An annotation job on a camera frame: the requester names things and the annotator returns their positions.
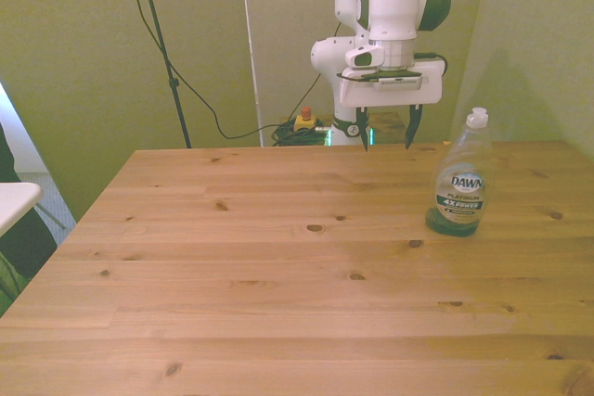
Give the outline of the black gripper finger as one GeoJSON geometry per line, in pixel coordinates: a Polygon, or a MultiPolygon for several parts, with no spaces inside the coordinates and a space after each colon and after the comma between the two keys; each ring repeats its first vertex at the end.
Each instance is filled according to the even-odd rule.
{"type": "Polygon", "coordinates": [[[410,105],[409,106],[409,122],[405,133],[405,146],[409,149],[412,145],[415,135],[419,129],[421,116],[422,116],[422,105],[410,105]]]}
{"type": "Polygon", "coordinates": [[[365,150],[368,150],[368,110],[366,108],[356,108],[356,125],[365,150]]]}

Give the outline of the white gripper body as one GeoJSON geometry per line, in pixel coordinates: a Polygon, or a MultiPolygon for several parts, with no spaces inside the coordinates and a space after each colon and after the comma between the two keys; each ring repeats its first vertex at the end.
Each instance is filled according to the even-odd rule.
{"type": "Polygon", "coordinates": [[[347,68],[338,75],[338,98],[344,107],[435,104],[442,97],[442,76],[442,60],[403,70],[347,68]]]}

